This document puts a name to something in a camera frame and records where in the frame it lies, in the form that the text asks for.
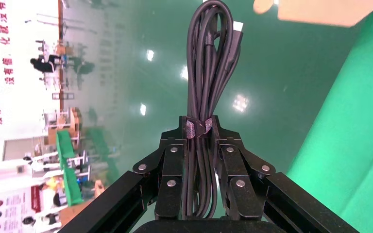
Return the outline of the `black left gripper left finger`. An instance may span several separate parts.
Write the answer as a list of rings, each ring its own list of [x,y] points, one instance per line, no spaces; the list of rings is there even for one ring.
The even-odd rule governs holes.
[[[143,176],[141,193],[155,203],[156,220],[180,220],[182,215],[184,158],[187,149],[186,117],[179,117],[177,129],[163,132],[158,149],[133,165]]]

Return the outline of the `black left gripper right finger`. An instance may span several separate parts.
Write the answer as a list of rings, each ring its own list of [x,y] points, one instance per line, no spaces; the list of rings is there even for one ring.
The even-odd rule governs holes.
[[[211,120],[211,150],[226,214],[232,220],[261,220],[265,196],[256,193],[252,180],[261,181],[276,169],[248,151],[239,133],[222,128],[218,116]]]

